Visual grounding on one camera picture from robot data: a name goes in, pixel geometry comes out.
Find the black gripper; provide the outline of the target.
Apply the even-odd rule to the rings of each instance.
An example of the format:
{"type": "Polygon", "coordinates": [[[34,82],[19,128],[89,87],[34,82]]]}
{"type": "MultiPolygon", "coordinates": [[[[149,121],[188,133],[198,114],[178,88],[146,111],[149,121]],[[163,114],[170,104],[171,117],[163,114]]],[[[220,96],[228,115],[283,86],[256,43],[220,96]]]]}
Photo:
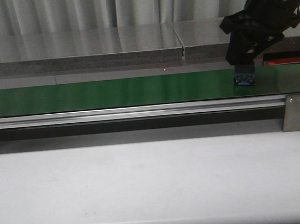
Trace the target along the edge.
{"type": "Polygon", "coordinates": [[[220,25],[230,34],[226,61],[253,65],[259,54],[284,39],[282,32],[299,24],[299,5],[300,0],[246,0],[242,11],[226,16],[220,25]]]}

